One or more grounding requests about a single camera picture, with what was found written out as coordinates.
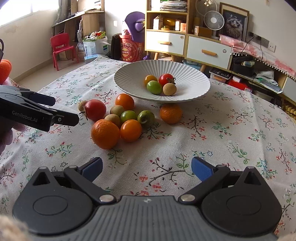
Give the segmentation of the brown longan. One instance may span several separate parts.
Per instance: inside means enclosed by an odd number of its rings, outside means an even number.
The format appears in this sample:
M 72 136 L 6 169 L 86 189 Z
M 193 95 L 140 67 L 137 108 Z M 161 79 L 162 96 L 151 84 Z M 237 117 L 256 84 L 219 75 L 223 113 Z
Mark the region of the brown longan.
M 110 114 L 115 114 L 117 116 L 121 116 L 121 114 L 125 112 L 125 108 L 121 105 L 114 105 L 111 109 L 110 109 Z
M 116 114 L 108 114 L 104 119 L 114 123 L 119 128 L 121 127 L 120 117 Z
M 78 104 L 78 110 L 79 110 L 80 112 L 83 112 L 83 111 L 84 111 L 84 106 L 85 106 L 86 103 L 87 103 L 87 101 L 86 101 L 86 100 L 83 100 L 83 101 L 81 101 L 81 102 Z
M 172 96 L 176 93 L 177 87 L 173 83 L 167 83 L 163 86 L 163 93 L 166 96 Z

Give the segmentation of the red tomato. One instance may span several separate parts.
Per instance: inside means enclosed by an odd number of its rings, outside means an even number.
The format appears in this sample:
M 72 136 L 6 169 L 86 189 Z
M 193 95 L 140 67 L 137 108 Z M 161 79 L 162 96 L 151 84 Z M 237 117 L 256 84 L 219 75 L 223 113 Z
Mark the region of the red tomato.
M 175 84 L 175 77 L 169 73 L 165 73 L 159 77 L 158 82 L 161 86 L 164 86 L 167 83 Z
M 92 99 L 84 105 L 86 118 L 96 122 L 104 117 L 106 114 L 106 105 L 98 100 Z

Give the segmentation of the large orange front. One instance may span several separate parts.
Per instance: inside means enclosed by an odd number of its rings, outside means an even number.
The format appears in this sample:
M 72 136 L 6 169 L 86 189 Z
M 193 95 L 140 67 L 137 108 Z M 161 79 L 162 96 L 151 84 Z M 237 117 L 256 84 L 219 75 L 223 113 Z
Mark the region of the large orange front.
M 102 149 L 112 149 L 118 142 L 120 130 L 114 123 L 102 119 L 98 120 L 91 129 L 93 142 Z

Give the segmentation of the orange tomato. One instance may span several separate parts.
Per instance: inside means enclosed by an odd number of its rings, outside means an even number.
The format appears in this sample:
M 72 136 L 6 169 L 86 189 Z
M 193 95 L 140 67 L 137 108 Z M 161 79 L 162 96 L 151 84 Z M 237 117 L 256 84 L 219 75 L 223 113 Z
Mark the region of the orange tomato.
M 142 134 L 142 126 L 137 120 L 127 120 L 120 128 L 120 136 L 125 142 L 135 142 Z
M 121 105 L 125 110 L 134 109 L 134 100 L 128 94 L 119 94 L 115 99 L 115 105 Z

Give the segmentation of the light green tomato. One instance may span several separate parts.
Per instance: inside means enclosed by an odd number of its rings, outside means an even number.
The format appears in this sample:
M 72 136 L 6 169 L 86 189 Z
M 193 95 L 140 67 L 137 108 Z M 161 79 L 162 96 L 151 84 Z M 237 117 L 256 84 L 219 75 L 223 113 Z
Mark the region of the light green tomato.
M 126 110 L 120 116 L 121 123 L 128 120 L 137 120 L 137 114 L 133 110 Z

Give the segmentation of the dark green tomato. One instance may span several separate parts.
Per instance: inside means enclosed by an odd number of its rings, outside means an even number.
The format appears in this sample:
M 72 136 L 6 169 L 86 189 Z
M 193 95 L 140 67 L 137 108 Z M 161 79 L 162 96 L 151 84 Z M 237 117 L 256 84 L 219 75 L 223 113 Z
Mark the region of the dark green tomato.
M 154 124 L 155 116 L 149 110 L 141 111 L 137 116 L 137 121 L 143 128 L 149 128 Z

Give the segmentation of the small yellow tomato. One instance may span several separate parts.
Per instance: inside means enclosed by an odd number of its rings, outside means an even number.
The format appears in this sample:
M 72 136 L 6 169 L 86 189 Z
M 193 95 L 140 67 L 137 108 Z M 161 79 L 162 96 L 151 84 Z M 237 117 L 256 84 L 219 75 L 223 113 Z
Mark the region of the small yellow tomato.
M 147 75 L 144 79 L 144 85 L 147 86 L 150 81 L 158 81 L 158 78 L 153 75 Z

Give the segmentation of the red plastic chair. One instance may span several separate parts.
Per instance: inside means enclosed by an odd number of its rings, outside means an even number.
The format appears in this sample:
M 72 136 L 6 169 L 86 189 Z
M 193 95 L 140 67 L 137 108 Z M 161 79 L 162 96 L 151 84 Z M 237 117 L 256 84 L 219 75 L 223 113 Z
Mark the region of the red plastic chair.
M 53 57 L 53 65 L 57 71 L 59 71 L 57 55 L 70 51 L 72 53 L 72 61 L 74 58 L 77 63 L 79 63 L 79 58 L 76 52 L 76 48 L 70 45 L 70 36 L 68 33 L 60 33 L 50 38 L 51 47 L 53 49 L 52 57 Z

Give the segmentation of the floral tablecloth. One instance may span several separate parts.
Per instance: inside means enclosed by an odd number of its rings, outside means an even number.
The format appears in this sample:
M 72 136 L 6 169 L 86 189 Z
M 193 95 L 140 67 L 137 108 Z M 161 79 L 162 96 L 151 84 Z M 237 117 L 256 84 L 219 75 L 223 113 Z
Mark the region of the floral tablecloth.
M 248 92 L 212 81 L 196 101 L 181 104 L 180 123 L 160 118 L 133 143 L 110 149 L 90 137 L 91 121 L 53 126 L 49 133 L 28 128 L 14 133 L 1 155 L 1 240 L 29 240 L 25 226 L 10 218 L 12 206 L 38 166 L 61 171 L 94 156 L 103 159 L 95 183 L 113 195 L 180 195 L 199 181 L 190 159 L 201 157 L 233 170 L 259 169 L 282 207 L 280 240 L 295 240 L 295 123 L 284 111 Z

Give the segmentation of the red printed bucket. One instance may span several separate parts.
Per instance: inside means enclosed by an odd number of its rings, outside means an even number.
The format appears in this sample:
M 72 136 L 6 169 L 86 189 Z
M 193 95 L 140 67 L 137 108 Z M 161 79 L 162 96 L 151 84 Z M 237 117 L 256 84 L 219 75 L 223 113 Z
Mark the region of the red printed bucket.
M 124 29 L 119 37 L 122 61 L 136 62 L 143 60 L 144 42 L 135 42 L 128 29 Z

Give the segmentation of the white ribbed plate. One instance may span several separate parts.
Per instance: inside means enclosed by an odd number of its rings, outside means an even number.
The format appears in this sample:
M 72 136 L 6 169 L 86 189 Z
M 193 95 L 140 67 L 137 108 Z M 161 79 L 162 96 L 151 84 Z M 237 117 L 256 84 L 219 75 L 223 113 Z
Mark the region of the white ribbed plate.
M 114 82 L 125 93 L 144 100 L 186 102 L 210 90 L 210 81 L 199 70 L 182 63 L 145 60 L 118 69 Z

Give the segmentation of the red box under cabinet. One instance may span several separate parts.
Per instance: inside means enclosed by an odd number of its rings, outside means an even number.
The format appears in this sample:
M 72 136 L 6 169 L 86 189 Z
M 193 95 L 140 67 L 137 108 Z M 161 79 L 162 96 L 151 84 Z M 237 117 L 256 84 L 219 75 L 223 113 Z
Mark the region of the red box under cabinet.
M 227 84 L 246 92 L 252 92 L 252 89 L 244 82 L 236 82 L 233 79 L 230 79 Z

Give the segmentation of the white wooden cabinet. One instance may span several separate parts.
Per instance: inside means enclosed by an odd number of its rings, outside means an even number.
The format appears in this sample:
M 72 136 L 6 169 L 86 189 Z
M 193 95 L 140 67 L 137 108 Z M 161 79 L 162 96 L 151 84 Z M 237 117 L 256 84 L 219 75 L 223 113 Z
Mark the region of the white wooden cabinet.
M 194 34 L 196 1 L 187 1 L 186 12 L 162 11 L 158 6 L 153 7 L 156 3 L 160 1 L 146 1 L 145 51 L 154 53 L 156 60 L 162 53 L 171 55 L 173 61 L 178 57 L 195 61 L 202 65 L 201 71 L 206 66 L 230 70 L 232 48 L 221 44 L 219 40 Z M 154 29 L 154 19 L 158 16 L 186 23 L 185 31 Z

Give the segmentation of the framed cat picture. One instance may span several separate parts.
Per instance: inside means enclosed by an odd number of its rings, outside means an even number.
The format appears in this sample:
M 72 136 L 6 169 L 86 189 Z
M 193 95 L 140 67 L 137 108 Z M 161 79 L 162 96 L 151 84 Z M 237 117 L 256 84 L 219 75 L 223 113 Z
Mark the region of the framed cat picture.
M 220 3 L 224 27 L 219 34 L 245 41 L 248 29 L 249 11 L 227 3 Z

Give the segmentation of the white desk fan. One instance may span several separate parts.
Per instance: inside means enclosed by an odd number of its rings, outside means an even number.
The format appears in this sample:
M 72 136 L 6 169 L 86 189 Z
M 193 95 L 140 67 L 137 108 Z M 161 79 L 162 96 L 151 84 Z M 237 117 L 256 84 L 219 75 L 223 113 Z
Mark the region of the white desk fan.
M 224 27 L 224 17 L 217 11 L 208 11 L 205 13 L 203 20 L 205 26 L 213 31 L 212 38 L 218 40 L 217 32 Z

